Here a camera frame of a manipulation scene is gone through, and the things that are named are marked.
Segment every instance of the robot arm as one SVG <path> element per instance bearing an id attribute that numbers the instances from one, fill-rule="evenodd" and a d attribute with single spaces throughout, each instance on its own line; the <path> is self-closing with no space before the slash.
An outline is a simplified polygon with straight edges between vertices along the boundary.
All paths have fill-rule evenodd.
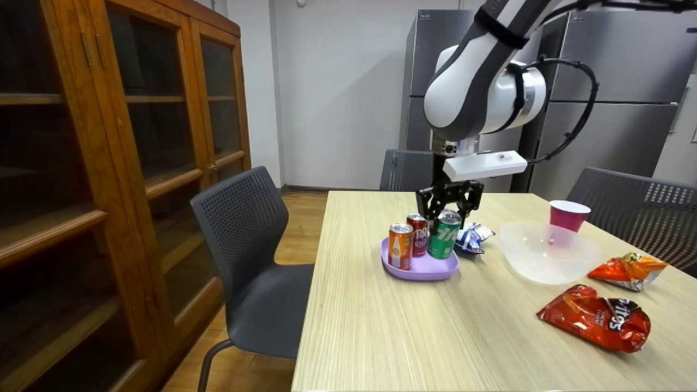
<path id="1" fill-rule="evenodd" d="M 469 181 L 516 174 L 528 169 L 528 161 L 515 150 L 477 154 L 470 148 L 472 145 L 461 145 L 461 139 L 523 126 L 542 112 L 546 103 L 542 75 L 535 68 L 511 61 L 541 25 L 570 10 L 588 10 L 592 5 L 673 14 L 697 10 L 694 0 L 578 0 L 555 10 L 559 3 L 486 0 L 461 42 L 440 54 L 425 95 L 425 114 L 434 128 L 434 185 L 417 191 L 418 209 L 428 220 L 434 223 L 449 202 L 458 202 L 465 220 L 470 209 L 479 208 L 481 199 L 481 185 Z M 594 76 L 588 68 L 584 73 L 592 79 L 591 98 L 594 100 Z M 545 160 L 572 142 L 591 115 L 592 100 L 567 142 Z"/>
<path id="2" fill-rule="evenodd" d="M 546 103 L 546 83 L 534 68 L 511 58 L 528 35 L 559 5 L 559 0 L 489 0 L 459 46 L 438 58 L 435 76 L 425 95 L 425 114 L 440 147 L 497 134 L 534 121 Z M 472 181 L 523 173 L 528 161 L 515 153 L 475 154 L 461 150 L 444 161 L 451 181 Z"/>

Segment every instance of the soda can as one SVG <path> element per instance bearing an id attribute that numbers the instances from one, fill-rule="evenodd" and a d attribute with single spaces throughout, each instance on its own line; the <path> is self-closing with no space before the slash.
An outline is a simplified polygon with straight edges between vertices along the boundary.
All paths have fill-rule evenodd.
<path id="1" fill-rule="evenodd" d="M 390 226 L 390 266 L 412 271 L 412 236 L 414 231 L 409 224 Z"/>
<path id="2" fill-rule="evenodd" d="M 435 220 L 435 231 L 429 239 L 429 256 L 434 259 L 447 259 L 454 256 L 459 231 L 459 214 L 444 209 Z"/>
<path id="3" fill-rule="evenodd" d="M 414 257 L 422 257 L 428 254 L 428 247 L 429 247 L 429 223 L 418 215 L 418 214 L 412 214 L 407 215 L 407 224 L 412 226 L 414 231 L 414 247 L 412 247 L 412 256 Z"/>

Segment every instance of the chair backrest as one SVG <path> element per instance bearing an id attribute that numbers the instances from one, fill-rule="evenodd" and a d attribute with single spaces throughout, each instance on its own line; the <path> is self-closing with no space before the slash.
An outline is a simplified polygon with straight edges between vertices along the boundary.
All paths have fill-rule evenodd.
<path id="1" fill-rule="evenodd" d="M 288 224 L 280 191 L 260 165 L 197 195 L 191 209 L 233 306 L 258 274 L 275 266 Z"/>
<path id="2" fill-rule="evenodd" d="M 697 274 L 697 187 L 585 169 L 569 199 L 592 209 L 592 224 Z"/>
<path id="3" fill-rule="evenodd" d="M 434 184 L 434 154 L 428 150 L 386 150 L 379 190 L 414 191 Z"/>

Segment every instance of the orange chip bag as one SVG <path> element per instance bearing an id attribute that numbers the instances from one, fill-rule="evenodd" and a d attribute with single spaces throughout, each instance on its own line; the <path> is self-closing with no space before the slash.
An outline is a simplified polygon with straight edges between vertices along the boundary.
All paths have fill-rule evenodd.
<path id="1" fill-rule="evenodd" d="M 591 279 L 605 281 L 631 292 L 646 288 L 663 271 L 664 261 L 628 254 L 622 257 L 612 257 L 605 264 L 588 273 Z"/>

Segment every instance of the red chip bag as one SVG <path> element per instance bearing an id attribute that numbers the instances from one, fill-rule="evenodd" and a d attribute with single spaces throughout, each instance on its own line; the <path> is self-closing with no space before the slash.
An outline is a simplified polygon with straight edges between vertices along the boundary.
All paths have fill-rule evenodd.
<path id="1" fill-rule="evenodd" d="M 539 312 L 539 319 L 605 350 L 633 354 L 651 332 L 650 316 L 628 298 L 601 298 L 572 285 Z"/>

